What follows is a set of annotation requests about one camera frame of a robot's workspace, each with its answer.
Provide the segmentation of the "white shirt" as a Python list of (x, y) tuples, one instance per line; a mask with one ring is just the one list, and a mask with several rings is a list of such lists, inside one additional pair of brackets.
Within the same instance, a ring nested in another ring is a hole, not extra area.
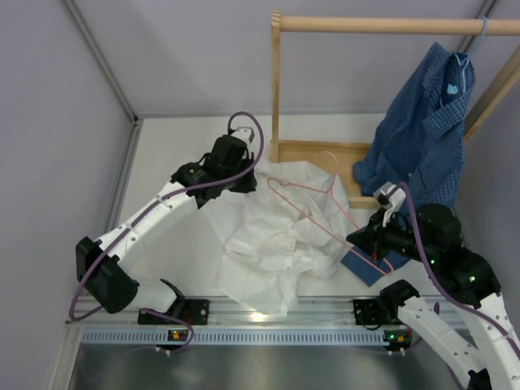
[(310, 162), (261, 162), (257, 188), (225, 192), (202, 211), (223, 244), (221, 293), (264, 314), (285, 316), (299, 279), (328, 279), (353, 230), (340, 177)]

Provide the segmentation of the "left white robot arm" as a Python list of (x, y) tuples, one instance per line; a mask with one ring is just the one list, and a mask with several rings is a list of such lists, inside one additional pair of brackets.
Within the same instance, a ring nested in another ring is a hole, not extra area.
[(165, 279), (145, 280), (133, 268), (158, 238), (222, 192), (255, 190), (253, 138), (251, 128), (220, 136), (200, 161), (179, 167), (129, 220), (96, 240), (85, 237), (76, 245), (78, 280), (106, 312), (150, 309), (164, 323), (181, 320), (180, 290)]

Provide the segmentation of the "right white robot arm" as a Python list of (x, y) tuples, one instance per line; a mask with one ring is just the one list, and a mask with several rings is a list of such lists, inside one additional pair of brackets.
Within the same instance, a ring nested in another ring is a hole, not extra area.
[(487, 260), (463, 246), (459, 220), (446, 206), (420, 206), (416, 217), (421, 240), (416, 241), (412, 224), (402, 214), (384, 224), (384, 212), (379, 209), (347, 241), (375, 261), (389, 254), (420, 261), (474, 342), (467, 343), (404, 279), (382, 289), (372, 306), (357, 314), (357, 323), (408, 326), (443, 359), (464, 389), (517, 389), (519, 339), (501, 285)]

